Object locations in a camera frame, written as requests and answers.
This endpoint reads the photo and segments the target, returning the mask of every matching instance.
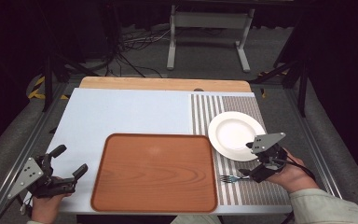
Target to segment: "brown tray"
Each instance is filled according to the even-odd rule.
[[[217,197],[209,139],[179,134],[110,135],[91,206],[101,212],[212,212]]]

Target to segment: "white plate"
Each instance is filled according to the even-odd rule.
[[[255,136],[265,134],[257,120],[240,112],[224,112],[212,119],[208,135],[212,146],[223,156],[234,161],[251,161],[257,158],[246,146]]]

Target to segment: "fork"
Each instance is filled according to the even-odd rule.
[[[234,183],[239,180],[250,180],[250,176],[220,175],[220,180],[225,183]]]

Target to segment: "white metal frame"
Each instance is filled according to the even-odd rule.
[[[250,72],[250,66],[245,55],[243,47],[249,29],[252,23],[254,9],[250,9],[248,13],[232,14],[232,13],[203,13],[203,12],[177,12],[176,7],[171,9],[171,40],[168,52],[167,69],[173,70],[175,63],[176,27],[205,27],[205,28],[226,28],[226,29],[242,29],[242,37],[240,41],[236,41],[236,48],[240,56],[243,72]]]

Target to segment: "human hand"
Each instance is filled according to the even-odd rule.
[[[288,150],[286,150],[288,158],[293,159],[293,162],[305,167],[304,162],[294,157]],[[301,168],[291,164],[286,164],[283,169],[267,178],[267,181],[281,185],[284,189],[293,193],[301,189],[318,189],[316,182],[307,175]]]
[[[33,197],[32,221],[44,224],[53,223],[58,215],[60,203],[64,197],[71,196],[71,193],[60,194],[52,198]]]

